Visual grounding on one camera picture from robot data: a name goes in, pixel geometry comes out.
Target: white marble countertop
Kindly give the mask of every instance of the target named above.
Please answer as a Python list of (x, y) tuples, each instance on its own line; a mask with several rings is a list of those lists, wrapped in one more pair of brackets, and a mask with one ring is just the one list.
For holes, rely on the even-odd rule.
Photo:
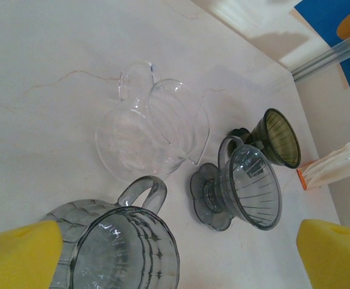
[[(0, 231), (38, 221), (72, 200), (115, 202), (127, 186), (98, 157), (98, 117), (117, 98), (122, 68), (156, 64), (204, 95), (211, 138), (204, 160), (233, 128), (265, 110), (294, 127), (302, 162), (317, 157), (291, 74), (189, 0), (0, 1)], [(195, 168), (167, 180), (159, 216), (180, 252), (179, 288), (309, 288), (295, 238), (303, 219), (338, 222), (327, 187), (304, 192), (295, 170), (275, 167), (279, 225), (234, 219), (224, 232), (196, 221), (186, 194)]]

